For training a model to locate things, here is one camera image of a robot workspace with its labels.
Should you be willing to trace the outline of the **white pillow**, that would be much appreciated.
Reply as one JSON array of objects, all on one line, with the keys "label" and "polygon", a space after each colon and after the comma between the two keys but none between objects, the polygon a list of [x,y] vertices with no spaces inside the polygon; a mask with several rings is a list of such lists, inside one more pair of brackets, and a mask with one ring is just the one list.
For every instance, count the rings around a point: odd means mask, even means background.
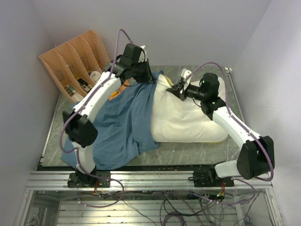
[{"label": "white pillow", "polygon": [[167,92],[171,80],[158,74],[154,92],[150,130],[156,142],[218,143],[228,133],[210,120],[191,98],[181,101]]}]

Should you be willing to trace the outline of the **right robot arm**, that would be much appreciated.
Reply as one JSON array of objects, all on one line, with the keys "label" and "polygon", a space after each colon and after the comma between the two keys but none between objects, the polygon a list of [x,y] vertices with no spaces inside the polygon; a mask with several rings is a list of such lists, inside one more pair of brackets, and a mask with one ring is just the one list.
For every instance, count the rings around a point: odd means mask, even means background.
[{"label": "right robot arm", "polygon": [[270,173],[265,181],[274,176],[274,142],[270,136],[261,136],[246,126],[230,109],[228,103],[219,97],[218,77],[214,73],[205,73],[198,86],[190,83],[191,71],[185,72],[180,81],[167,88],[181,101],[187,98],[200,101],[202,112],[221,126],[240,148],[237,160],[217,163],[214,171],[208,173],[207,180],[212,186],[218,186],[226,177],[242,177],[246,180],[261,179],[261,175]]}]

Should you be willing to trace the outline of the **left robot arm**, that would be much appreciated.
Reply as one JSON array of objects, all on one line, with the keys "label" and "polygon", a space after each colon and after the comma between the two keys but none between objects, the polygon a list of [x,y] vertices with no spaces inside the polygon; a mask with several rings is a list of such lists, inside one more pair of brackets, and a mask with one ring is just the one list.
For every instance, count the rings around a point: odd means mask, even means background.
[{"label": "left robot arm", "polygon": [[73,145],[76,174],[80,183],[91,187],[96,181],[93,143],[98,131],[93,122],[105,102],[123,83],[133,78],[138,83],[153,82],[147,47],[128,43],[123,54],[116,56],[104,68],[90,92],[72,109],[63,112],[64,131]]}]

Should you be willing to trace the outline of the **blue pillowcase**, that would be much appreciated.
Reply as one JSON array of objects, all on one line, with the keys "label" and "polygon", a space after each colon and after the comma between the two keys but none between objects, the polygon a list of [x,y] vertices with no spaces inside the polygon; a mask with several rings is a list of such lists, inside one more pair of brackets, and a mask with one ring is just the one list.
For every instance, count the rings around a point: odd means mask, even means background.
[{"label": "blue pillowcase", "polygon": [[130,163],[159,143],[151,134],[151,116],[156,83],[127,87],[116,98],[106,101],[94,127],[93,159],[98,170],[114,170]]}]

